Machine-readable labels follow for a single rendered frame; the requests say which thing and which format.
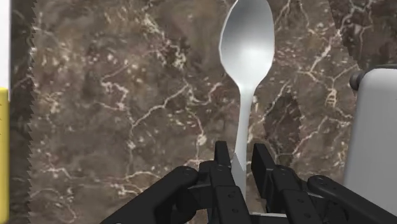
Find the silver metal spoon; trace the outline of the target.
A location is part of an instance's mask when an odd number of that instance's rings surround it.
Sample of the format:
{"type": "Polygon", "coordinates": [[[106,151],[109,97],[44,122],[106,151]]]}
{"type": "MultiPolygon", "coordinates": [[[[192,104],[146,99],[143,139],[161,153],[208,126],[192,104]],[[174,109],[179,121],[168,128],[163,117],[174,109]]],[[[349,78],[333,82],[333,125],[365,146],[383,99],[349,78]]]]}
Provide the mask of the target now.
{"type": "Polygon", "coordinates": [[[256,88],[268,74],[274,59],[275,34],[267,0],[236,0],[220,35],[219,57],[240,93],[239,122],[232,159],[232,176],[246,194],[247,137],[256,88]]]}

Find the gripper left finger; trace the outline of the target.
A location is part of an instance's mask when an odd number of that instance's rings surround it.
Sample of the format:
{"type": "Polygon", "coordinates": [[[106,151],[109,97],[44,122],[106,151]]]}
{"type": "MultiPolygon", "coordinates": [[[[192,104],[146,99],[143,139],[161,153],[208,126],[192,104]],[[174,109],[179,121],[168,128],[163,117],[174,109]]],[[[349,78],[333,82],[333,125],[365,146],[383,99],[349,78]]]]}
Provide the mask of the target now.
{"type": "Polygon", "coordinates": [[[226,142],[218,141],[199,170],[173,169],[100,224],[186,224],[202,209],[212,212],[209,224],[251,224],[230,168],[226,142]]]}

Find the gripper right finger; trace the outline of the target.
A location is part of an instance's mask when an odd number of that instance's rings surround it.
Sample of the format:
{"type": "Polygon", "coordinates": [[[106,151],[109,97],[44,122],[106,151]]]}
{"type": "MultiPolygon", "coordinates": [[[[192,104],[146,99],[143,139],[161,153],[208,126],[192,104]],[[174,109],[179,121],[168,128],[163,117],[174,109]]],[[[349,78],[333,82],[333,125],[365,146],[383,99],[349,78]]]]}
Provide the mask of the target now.
{"type": "Polygon", "coordinates": [[[275,164],[264,144],[254,144],[251,170],[266,210],[289,224],[397,224],[397,216],[326,176],[304,181],[275,164]]]}

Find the grey appliance with black knob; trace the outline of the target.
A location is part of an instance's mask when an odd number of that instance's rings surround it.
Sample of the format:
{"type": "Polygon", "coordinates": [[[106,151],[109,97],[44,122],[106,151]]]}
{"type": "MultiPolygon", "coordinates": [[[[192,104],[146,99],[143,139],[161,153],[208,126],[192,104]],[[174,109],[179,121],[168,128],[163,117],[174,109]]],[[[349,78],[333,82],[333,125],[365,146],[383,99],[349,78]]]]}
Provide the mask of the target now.
{"type": "Polygon", "coordinates": [[[356,110],[343,184],[397,215],[397,64],[351,76],[356,110]]]}

